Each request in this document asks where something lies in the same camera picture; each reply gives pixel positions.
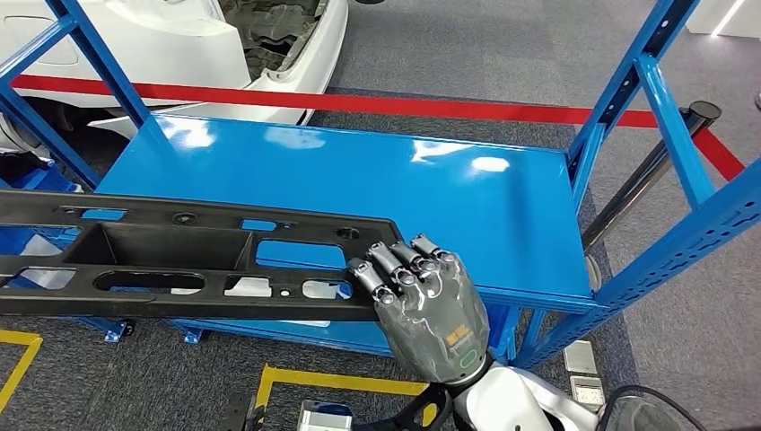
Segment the red floor line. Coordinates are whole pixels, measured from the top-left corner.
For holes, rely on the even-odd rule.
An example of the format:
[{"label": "red floor line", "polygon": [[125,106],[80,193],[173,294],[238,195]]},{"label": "red floor line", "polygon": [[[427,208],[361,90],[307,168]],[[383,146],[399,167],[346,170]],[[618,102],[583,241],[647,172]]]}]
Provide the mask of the red floor line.
[{"label": "red floor line", "polygon": [[[79,92],[111,95],[103,81],[37,75],[19,75],[12,86],[29,90]],[[483,119],[580,125],[591,113],[589,108],[554,105],[528,105],[487,101],[443,101],[376,97],[347,94],[305,94],[260,92],[226,88],[192,87],[167,84],[134,84],[138,94],[148,99],[278,106],[283,108],[333,110],[383,115]],[[648,110],[628,110],[618,125],[628,128],[656,128]],[[744,169],[742,163],[713,133],[695,138],[695,145],[722,176],[731,180]]]},{"label": "red floor line", "polygon": [[742,162],[729,148],[722,144],[722,141],[711,130],[703,129],[702,132],[693,137],[693,142],[725,180],[731,181],[745,169]]}]

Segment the car trunk opening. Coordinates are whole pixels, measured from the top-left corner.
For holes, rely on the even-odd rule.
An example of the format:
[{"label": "car trunk opening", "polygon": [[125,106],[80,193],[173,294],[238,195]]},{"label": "car trunk opening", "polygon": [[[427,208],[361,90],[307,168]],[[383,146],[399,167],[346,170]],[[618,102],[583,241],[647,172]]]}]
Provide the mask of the car trunk opening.
[{"label": "car trunk opening", "polygon": [[220,0],[224,19],[238,29],[251,80],[264,70],[288,70],[325,12],[328,0]]}]

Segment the car body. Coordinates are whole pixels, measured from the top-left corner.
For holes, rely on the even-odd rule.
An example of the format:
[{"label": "car body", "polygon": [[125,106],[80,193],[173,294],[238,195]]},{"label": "car body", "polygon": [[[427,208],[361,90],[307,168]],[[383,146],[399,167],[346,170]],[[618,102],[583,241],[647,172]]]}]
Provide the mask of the car body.
[{"label": "car body", "polygon": [[[346,0],[80,0],[80,4],[131,82],[270,92],[325,92],[348,15]],[[2,58],[54,20],[43,0],[0,0],[0,11]],[[25,73],[100,79],[68,37]],[[105,109],[113,118],[90,122],[91,127],[127,138],[136,132],[112,96],[18,92],[76,109]],[[158,112],[285,124],[303,124],[312,114],[251,105],[144,102]],[[0,118],[0,147],[34,146],[25,135],[8,118]]]}]

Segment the bolt hole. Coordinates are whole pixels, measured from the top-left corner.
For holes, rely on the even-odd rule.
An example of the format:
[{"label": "bolt hole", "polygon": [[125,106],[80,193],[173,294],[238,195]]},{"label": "bolt hole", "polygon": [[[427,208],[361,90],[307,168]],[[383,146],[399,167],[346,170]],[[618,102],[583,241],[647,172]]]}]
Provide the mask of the bolt hole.
[{"label": "bolt hole", "polygon": [[171,219],[176,224],[188,225],[195,223],[198,216],[193,213],[177,213]]},{"label": "bolt hole", "polygon": [[338,237],[343,238],[345,240],[356,240],[357,238],[359,238],[359,231],[357,231],[353,227],[343,227],[336,231],[336,235],[338,235]]}]

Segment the blue metal shelf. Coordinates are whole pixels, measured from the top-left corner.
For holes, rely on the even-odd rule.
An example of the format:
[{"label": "blue metal shelf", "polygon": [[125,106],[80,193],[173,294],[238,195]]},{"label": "blue metal shelf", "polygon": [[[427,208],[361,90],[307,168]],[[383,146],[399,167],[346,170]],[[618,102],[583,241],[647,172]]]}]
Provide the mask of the blue metal shelf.
[{"label": "blue metal shelf", "polygon": [[[85,185],[100,183],[98,191],[117,194],[393,218],[406,237],[426,232],[460,253],[497,329],[492,346],[517,366],[547,359],[761,219],[761,159],[714,191],[658,66],[697,0],[657,2],[567,152],[152,117],[79,4],[48,4],[59,21],[0,65],[0,110],[70,165]],[[72,35],[139,128],[103,182],[9,85],[65,34]],[[599,149],[641,88],[692,212],[593,294],[576,213]],[[268,253],[260,258],[326,264],[312,252]],[[533,312],[516,352],[521,308]],[[565,316],[540,336],[549,311]],[[369,323],[334,323],[328,329],[263,321],[175,324],[186,328],[189,341],[197,341],[201,329],[214,329],[386,352],[380,332]]]}]

